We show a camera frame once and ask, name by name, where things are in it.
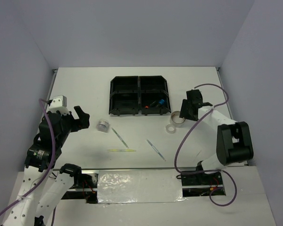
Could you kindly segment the large brown-core tape roll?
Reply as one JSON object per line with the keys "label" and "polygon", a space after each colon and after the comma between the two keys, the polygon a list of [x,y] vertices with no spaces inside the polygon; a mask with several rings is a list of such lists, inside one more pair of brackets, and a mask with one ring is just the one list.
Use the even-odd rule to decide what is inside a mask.
{"label": "large brown-core tape roll", "polygon": [[185,118],[180,117],[180,111],[174,111],[170,115],[170,123],[175,127],[181,127],[185,123]]}

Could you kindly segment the pink cap black highlighter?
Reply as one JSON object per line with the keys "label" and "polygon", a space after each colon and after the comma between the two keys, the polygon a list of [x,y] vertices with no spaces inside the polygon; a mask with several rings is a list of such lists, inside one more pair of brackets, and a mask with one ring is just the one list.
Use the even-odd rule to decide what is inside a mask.
{"label": "pink cap black highlighter", "polygon": [[157,104],[157,101],[152,102],[149,107],[154,107]]}

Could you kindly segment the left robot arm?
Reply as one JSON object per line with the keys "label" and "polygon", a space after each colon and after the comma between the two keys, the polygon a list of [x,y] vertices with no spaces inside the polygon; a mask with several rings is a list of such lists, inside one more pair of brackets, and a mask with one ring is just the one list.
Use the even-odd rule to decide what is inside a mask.
{"label": "left robot arm", "polygon": [[39,132],[27,151],[25,170],[16,200],[7,209],[10,214],[3,222],[5,226],[44,226],[54,213],[66,191],[79,187],[83,182],[81,167],[66,163],[48,191],[44,187],[53,171],[61,149],[69,134],[87,129],[89,114],[80,106],[74,107],[75,119],[64,106],[49,105],[49,111],[39,124]]}

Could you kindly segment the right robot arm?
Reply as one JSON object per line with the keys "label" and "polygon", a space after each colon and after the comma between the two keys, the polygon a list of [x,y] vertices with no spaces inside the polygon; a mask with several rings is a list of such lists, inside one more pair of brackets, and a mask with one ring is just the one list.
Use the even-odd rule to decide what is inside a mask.
{"label": "right robot arm", "polygon": [[229,96],[224,102],[213,105],[204,102],[201,91],[192,89],[186,92],[187,98],[182,101],[180,117],[194,121],[180,143],[174,160],[177,167],[179,152],[189,135],[200,123],[207,124],[216,132],[216,150],[212,156],[200,161],[196,167],[196,180],[200,184],[206,184],[212,179],[212,173],[220,172],[226,166],[253,159],[254,151],[250,135],[249,125],[235,121],[220,113],[217,108],[227,104]]}

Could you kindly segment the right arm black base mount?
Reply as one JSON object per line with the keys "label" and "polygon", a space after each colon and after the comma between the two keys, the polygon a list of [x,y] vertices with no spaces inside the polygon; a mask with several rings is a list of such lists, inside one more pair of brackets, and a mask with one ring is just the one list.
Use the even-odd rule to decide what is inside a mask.
{"label": "right arm black base mount", "polygon": [[223,180],[220,172],[211,174],[199,173],[199,174],[179,174],[176,176],[177,179],[181,180],[182,186],[220,186],[223,185]]}

